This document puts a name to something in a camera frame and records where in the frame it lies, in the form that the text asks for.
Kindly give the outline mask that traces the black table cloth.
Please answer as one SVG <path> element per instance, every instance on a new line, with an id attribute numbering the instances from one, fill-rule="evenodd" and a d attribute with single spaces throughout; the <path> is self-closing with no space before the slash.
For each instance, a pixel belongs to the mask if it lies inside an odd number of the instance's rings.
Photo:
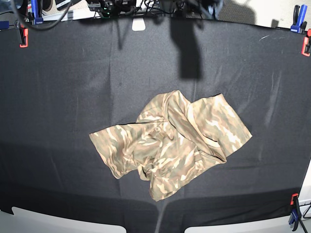
<path id="1" fill-rule="evenodd" d="M 62 22 L 19 47 L 0 33 L 0 207 L 130 233 L 286 216 L 311 159 L 311 60 L 303 36 L 180 18 Z M 117 180 L 89 134 L 134 122 L 159 93 L 222 93 L 250 141 L 156 202 L 136 172 Z"/>

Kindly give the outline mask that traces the orange clamp top left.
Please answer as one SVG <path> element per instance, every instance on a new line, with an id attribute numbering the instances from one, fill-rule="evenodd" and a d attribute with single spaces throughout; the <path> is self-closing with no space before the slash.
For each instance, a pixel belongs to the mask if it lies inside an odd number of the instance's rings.
<path id="1" fill-rule="evenodd" d="M 28 29 L 25 28 L 21 23 L 19 23 L 19 33 L 20 33 L 20 48 L 27 48 L 28 47 Z"/>

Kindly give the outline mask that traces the blue clamp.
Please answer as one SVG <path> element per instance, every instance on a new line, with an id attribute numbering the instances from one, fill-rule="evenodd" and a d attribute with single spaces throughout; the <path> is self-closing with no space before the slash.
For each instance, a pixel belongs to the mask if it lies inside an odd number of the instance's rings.
<path id="1" fill-rule="evenodd" d="M 303 33 L 305 31 L 307 22 L 304 20 L 307 12 L 307 5 L 296 5 L 293 13 L 293 24 L 290 31 L 294 33 Z"/>
<path id="2" fill-rule="evenodd" d="M 43 23 L 42 7 L 43 7 L 42 0 L 31 0 L 31 16 L 33 25 Z"/>

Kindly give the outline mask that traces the camouflage t-shirt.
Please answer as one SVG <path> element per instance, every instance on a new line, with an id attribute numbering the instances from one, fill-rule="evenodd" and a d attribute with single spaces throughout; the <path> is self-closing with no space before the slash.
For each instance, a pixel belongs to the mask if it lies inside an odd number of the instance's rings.
<path id="1" fill-rule="evenodd" d="M 222 94 L 191 102 L 179 90 L 156 95 L 135 123 L 89 135 L 113 176 L 137 171 L 155 201 L 226 163 L 251 137 Z"/>

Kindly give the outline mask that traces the orange clamp top right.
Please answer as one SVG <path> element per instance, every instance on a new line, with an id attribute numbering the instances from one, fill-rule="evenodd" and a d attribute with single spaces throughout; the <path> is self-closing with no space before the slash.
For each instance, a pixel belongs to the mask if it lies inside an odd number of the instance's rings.
<path id="1" fill-rule="evenodd" d="M 307 57 L 311 56 L 311 29 L 307 30 L 304 37 L 301 54 Z"/>

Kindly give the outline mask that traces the orange clamp bottom right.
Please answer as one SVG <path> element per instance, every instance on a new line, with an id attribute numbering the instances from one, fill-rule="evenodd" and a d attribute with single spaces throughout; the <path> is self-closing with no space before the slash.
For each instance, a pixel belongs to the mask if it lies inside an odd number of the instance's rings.
<path id="1" fill-rule="evenodd" d="M 299 226 L 300 220 L 301 220 L 301 211 L 300 211 L 300 206 L 299 206 L 299 201 L 298 201 L 298 193 L 292 194 L 291 197 L 291 214 L 290 214 L 290 219 L 289 219 L 289 225 L 292 228 L 292 231 L 295 232 Z"/>

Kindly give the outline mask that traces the blue clamp top right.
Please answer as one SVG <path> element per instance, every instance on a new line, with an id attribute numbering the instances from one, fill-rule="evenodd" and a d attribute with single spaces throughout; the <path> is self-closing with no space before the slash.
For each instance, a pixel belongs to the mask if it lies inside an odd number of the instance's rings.
<path id="1" fill-rule="evenodd" d="M 307 12 L 307 5 L 296 5 L 293 13 L 293 24 L 290 31 L 294 33 L 303 33 L 305 31 L 307 22 L 304 20 Z"/>

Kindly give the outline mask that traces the orange clamp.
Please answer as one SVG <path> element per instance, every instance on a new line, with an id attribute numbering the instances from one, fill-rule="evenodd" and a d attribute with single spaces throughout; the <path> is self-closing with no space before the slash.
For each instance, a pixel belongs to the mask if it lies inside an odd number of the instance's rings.
<path id="1" fill-rule="evenodd" d="M 20 33 L 20 48 L 27 48 L 28 47 L 28 29 L 25 28 L 21 23 L 19 23 L 19 33 Z"/>
<path id="2" fill-rule="evenodd" d="M 301 54 L 307 57 L 311 56 L 311 29 L 307 30 L 304 37 Z"/>
<path id="3" fill-rule="evenodd" d="M 291 214 L 290 214 L 290 219 L 289 219 L 289 225 L 292 228 L 292 231 L 295 232 L 299 226 L 300 220 L 301 220 L 301 211 L 300 211 L 300 206 L 299 206 L 299 201 L 298 201 L 298 193 L 292 194 L 291 197 Z"/>

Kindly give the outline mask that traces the white tape patch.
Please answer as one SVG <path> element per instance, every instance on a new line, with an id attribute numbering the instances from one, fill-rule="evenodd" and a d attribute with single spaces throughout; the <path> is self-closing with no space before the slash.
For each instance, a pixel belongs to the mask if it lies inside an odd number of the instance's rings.
<path id="1" fill-rule="evenodd" d="M 132 21 L 132 31 L 142 32 L 146 29 L 145 21 L 143 18 L 134 18 Z"/>

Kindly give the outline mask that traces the blue clamp top left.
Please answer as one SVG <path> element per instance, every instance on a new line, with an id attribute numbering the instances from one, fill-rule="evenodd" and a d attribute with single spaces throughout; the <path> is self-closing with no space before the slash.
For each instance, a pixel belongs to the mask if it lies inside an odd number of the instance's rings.
<path id="1" fill-rule="evenodd" d="M 42 0 L 31 0 L 31 16 L 33 25 L 43 23 L 42 7 L 43 7 Z"/>

